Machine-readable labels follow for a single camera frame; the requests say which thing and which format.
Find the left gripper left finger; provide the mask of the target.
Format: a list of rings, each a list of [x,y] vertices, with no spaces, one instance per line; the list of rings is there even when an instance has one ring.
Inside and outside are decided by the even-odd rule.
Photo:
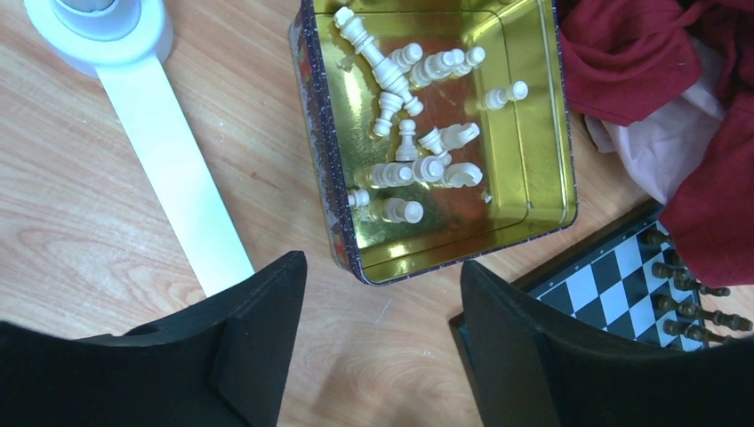
[[[121,336],[1,325],[4,426],[274,426],[308,265],[291,251],[245,281]]]

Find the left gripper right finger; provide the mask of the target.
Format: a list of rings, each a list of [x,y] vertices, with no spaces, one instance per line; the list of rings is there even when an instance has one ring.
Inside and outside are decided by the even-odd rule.
[[[750,426],[753,341],[684,352],[572,318],[478,262],[461,269],[468,376],[486,426]]]

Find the black white chess board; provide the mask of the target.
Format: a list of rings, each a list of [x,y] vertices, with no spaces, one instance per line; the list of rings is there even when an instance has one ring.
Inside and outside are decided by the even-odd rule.
[[[750,320],[705,310],[703,296],[726,296],[686,269],[649,201],[583,241],[508,282],[552,308],[635,342],[684,352],[735,340],[753,341]],[[468,330],[462,313],[450,322],[467,377]]]

